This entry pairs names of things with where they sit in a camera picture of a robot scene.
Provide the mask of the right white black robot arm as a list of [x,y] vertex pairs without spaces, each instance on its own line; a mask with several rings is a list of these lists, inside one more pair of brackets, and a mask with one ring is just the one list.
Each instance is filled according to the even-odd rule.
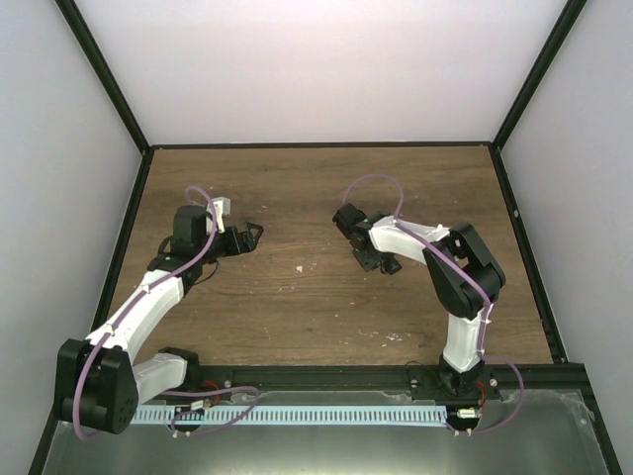
[[466,396],[485,364],[490,313],[505,285],[500,265],[478,232],[469,224],[430,227],[385,213],[368,216],[351,203],[340,207],[332,221],[366,271],[392,275],[402,269],[398,256],[427,268],[448,314],[437,370],[440,389],[453,399]]

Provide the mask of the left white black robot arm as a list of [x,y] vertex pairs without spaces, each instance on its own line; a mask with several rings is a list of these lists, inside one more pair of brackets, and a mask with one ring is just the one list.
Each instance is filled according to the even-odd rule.
[[143,403],[159,396],[189,400],[202,388],[197,353],[166,347],[143,363],[136,356],[158,323],[202,279],[205,266],[255,250],[262,226],[223,222],[229,201],[180,207],[173,230],[122,306],[83,339],[68,339],[56,357],[53,412],[87,439],[126,429]]

